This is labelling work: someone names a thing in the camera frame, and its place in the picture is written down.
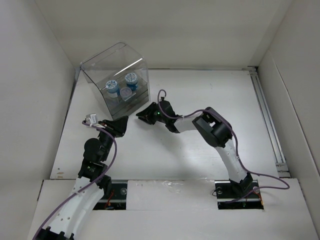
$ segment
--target white wall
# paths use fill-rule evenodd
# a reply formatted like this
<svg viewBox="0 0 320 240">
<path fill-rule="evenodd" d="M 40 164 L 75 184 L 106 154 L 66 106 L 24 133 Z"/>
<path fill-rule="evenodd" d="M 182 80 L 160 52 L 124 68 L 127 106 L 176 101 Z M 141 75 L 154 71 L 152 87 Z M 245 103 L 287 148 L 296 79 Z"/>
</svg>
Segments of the white wall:
<svg viewBox="0 0 320 240">
<path fill-rule="evenodd" d="M 74 68 L 33 0 L 0 1 L 0 182 L 50 176 Z"/>
<path fill-rule="evenodd" d="M 320 233 L 320 1 L 294 0 L 259 75 L 291 175 Z"/>
<path fill-rule="evenodd" d="M 118 41 L 151 68 L 257 66 L 292 0 L 36 0 L 74 66 Z"/>
</svg>

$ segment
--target blue lid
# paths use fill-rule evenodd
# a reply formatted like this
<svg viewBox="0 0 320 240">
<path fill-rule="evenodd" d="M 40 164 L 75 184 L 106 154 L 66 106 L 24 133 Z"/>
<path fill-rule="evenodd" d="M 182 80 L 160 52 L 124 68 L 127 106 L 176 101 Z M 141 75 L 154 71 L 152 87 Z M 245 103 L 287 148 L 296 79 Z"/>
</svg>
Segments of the blue lid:
<svg viewBox="0 0 320 240">
<path fill-rule="evenodd" d="M 130 72 L 124 77 L 126 84 L 136 85 L 138 83 L 138 76 L 134 72 Z"/>
<path fill-rule="evenodd" d="M 105 88 L 110 94 L 114 94 L 119 90 L 119 85 L 116 80 L 109 80 L 105 83 Z"/>
</svg>

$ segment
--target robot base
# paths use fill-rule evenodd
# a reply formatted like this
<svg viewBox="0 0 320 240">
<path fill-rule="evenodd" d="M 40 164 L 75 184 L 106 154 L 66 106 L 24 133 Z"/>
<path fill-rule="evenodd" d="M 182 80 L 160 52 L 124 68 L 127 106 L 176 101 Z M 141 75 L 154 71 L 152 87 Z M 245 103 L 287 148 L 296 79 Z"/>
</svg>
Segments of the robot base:
<svg viewBox="0 0 320 240">
<path fill-rule="evenodd" d="M 253 181 L 248 189 L 259 187 L 258 181 Z M 219 210 L 225 209 L 264 209 L 261 195 L 251 193 L 247 197 L 229 203 L 230 201 L 239 198 L 232 189 L 232 184 L 228 180 L 215 181 L 215 191 L 217 198 L 217 205 Z"/>
</svg>

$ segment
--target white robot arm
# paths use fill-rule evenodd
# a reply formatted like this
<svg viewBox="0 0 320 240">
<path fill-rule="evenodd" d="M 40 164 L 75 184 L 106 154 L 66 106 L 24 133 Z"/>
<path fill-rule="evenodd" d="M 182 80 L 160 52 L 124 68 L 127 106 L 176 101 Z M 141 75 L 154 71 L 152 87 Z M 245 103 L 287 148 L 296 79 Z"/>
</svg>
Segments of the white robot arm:
<svg viewBox="0 0 320 240">
<path fill-rule="evenodd" d="M 225 122 L 221 122 L 210 113 L 219 116 L 214 109 L 207 107 L 203 112 L 182 117 L 176 115 L 170 103 L 162 97 L 159 104 L 153 102 L 136 116 L 150 125 L 154 125 L 156 122 L 164 123 L 170 132 L 176 134 L 185 131 L 198 131 L 206 143 L 219 153 L 229 175 L 230 188 L 235 196 L 241 197 L 251 190 L 252 176 L 241 166 L 237 158 L 233 136 L 229 129 L 231 125 L 227 122 L 229 126 L 226 126 Z"/>
</svg>

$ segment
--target white panel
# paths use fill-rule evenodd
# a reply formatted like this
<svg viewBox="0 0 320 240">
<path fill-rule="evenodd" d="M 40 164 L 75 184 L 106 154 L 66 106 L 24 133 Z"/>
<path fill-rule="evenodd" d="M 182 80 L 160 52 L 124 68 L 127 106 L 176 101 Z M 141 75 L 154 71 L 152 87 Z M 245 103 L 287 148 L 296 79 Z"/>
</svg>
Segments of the white panel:
<svg viewBox="0 0 320 240">
<path fill-rule="evenodd" d="M 74 66 L 118 41 L 152 68 L 258 65 L 292 0 L 36 0 Z"/>
<path fill-rule="evenodd" d="M 128 181 L 127 210 L 218 210 L 214 180 Z"/>
<path fill-rule="evenodd" d="M 189 114 L 208 106 L 232 125 L 239 139 L 243 163 L 252 171 L 278 175 L 275 155 L 256 93 L 247 71 L 151 70 L 150 95 L 156 101 L 160 89 L 167 90 L 177 114 Z M 137 110 L 145 109 L 149 103 Z M 80 75 L 51 173 L 53 179 L 75 179 L 83 160 L 84 144 L 98 133 L 82 125 L 87 114 L 107 116 Z M 218 152 L 198 131 L 171 133 L 162 124 L 148 125 L 133 113 L 127 131 L 117 138 L 118 152 L 108 172 L 118 180 L 229 179 Z M 106 164 L 109 163 L 113 148 Z"/>
<path fill-rule="evenodd" d="M 319 46 L 320 1 L 294 1 L 270 51 L 318 168 L 320 168 Z"/>
<path fill-rule="evenodd" d="M 268 51 L 259 78 L 290 173 L 298 178 L 315 227 L 320 232 L 320 177 L 288 91 Z"/>
<path fill-rule="evenodd" d="M 0 239 L 26 240 L 42 180 L 3 182 L 0 186 Z"/>
<path fill-rule="evenodd" d="M 287 181 L 291 186 L 289 190 L 264 189 L 261 192 L 265 210 L 199 210 L 194 206 L 177 211 L 96 210 L 91 213 L 78 240 L 317 240 L 298 181 Z M 64 200 L 73 184 L 72 180 L 45 181 L 28 240 L 32 239 L 49 213 Z M 261 184 L 275 183 L 261 178 Z M 197 193 L 198 189 L 192 186 L 198 187 L 191 184 L 188 191 Z M 211 197 L 211 204 L 216 205 L 215 197 Z"/>
<path fill-rule="evenodd" d="M 0 180 L 42 180 L 75 71 L 33 0 L 1 1 L 0 32 Z"/>
</svg>

